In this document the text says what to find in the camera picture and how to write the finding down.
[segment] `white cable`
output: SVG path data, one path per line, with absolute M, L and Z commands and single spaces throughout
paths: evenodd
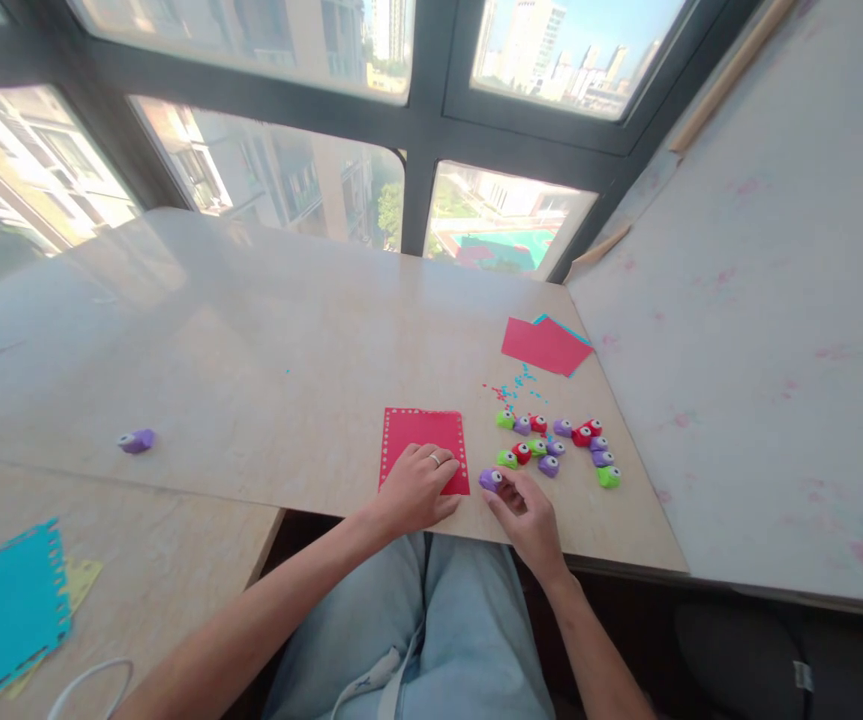
M 124 679 L 124 686 L 121 688 L 121 692 L 118 693 L 118 697 L 116 697 L 114 702 L 111 703 L 111 707 L 108 708 L 108 712 L 104 716 L 104 720 L 108 720 L 108 718 L 114 714 L 114 711 L 118 709 L 118 705 L 121 704 L 121 701 L 124 700 L 124 694 L 128 691 L 128 685 L 131 682 L 131 675 L 134 673 L 134 663 L 128 658 L 114 658 L 113 660 L 107 660 L 106 662 L 95 665 L 90 670 L 86 670 L 78 675 L 71 681 L 71 684 L 64 689 L 64 692 L 58 696 L 58 699 L 54 701 L 54 705 L 51 706 L 51 712 L 48 713 L 48 720 L 58 720 L 58 718 L 61 717 L 61 712 L 64 710 L 65 703 L 78 685 L 83 683 L 92 675 L 97 675 L 102 670 L 114 667 L 115 665 L 126 665 L 128 668 L 128 676 Z

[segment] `white wall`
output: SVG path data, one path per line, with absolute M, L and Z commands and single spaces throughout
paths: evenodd
M 693 574 L 863 598 L 863 2 L 799 3 L 625 216 L 568 284 Z

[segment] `hand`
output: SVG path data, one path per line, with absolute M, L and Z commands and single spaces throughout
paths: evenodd
M 441 491 L 459 467 L 454 453 L 437 445 L 411 443 L 404 449 L 370 505 L 389 542 L 437 525 L 458 509 L 461 496 L 441 497 Z
M 554 507 L 531 476 L 523 470 L 501 468 L 504 482 L 497 493 L 484 491 L 491 512 L 508 534 L 514 549 L 541 587 L 569 575 L 558 539 Z

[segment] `yellow paper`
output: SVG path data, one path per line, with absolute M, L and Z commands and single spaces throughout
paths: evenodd
M 84 598 L 88 596 L 88 593 L 91 591 L 91 586 L 94 585 L 94 581 L 98 579 L 98 574 L 101 572 L 101 568 L 103 567 L 104 563 L 100 563 L 97 560 L 81 560 L 80 562 L 75 562 L 69 557 L 64 559 L 64 574 L 67 579 L 65 590 L 68 593 L 68 603 L 71 605 L 72 615 L 74 615 L 81 603 L 84 602 Z M 21 691 L 24 690 L 25 685 L 28 684 L 31 676 L 34 675 L 34 671 L 38 669 L 38 665 L 42 662 L 44 662 L 44 660 L 38 660 L 30 670 L 8 685 L 8 687 L 2 691 L 0 697 L 3 696 L 8 700 L 14 700 L 21 694 Z

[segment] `pink paper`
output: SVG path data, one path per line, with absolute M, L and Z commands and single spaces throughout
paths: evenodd
M 570 377 L 592 349 L 551 318 L 537 325 L 508 318 L 501 352 L 548 372 Z
M 464 455 L 464 426 L 459 412 L 438 412 L 417 408 L 384 409 L 384 442 L 381 447 L 381 476 L 384 484 L 401 453 L 411 443 L 434 443 L 454 453 L 461 467 L 441 491 L 442 495 L 470 495 L 468 463 Z

